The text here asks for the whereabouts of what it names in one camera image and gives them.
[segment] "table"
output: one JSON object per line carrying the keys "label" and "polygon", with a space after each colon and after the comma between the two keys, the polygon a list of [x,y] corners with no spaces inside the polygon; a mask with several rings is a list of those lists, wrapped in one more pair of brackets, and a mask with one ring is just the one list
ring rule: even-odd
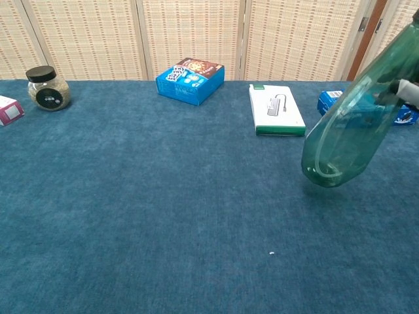
{"label": "table", "polygon": [[[322,90],[291,88],[308,129]],[[256,136],[249,82],[199,107],[153,82],[69,82],[0,128],[1,313],[417,313],[419,126],[339,188],[302,137]]]}

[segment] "cardboard box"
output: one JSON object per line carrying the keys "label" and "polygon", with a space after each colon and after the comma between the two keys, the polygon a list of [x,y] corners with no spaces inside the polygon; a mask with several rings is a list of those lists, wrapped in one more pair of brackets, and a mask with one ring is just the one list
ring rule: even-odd
{"label": "cardboard box", "polygon": [[250,84],[249,94],[257,135],[304,136],[306,125],[289,87]]}
{"label": "cardboard box", "polygon": [[[343,94],[343,91],[344,90],[333,90],[324,91],[320,93],[317,109],[322,116],[337,102],[339,97]],[[397,114],[397,117],[393,122],[393,125],[412,125],[416,123],[418,117],[418,112],[412,111],[408,107],[403,105],[400,108],[399,113]]]}
{"label": "cardboard box", "polygon": [[25,112],[17,100],[0,96],[0,125],[6,126],[24,115]]}
{"label": "cardboard box", "polygon": [[185,58],[156,78],[160,95],[200,105],[224,82],[224,65]]}

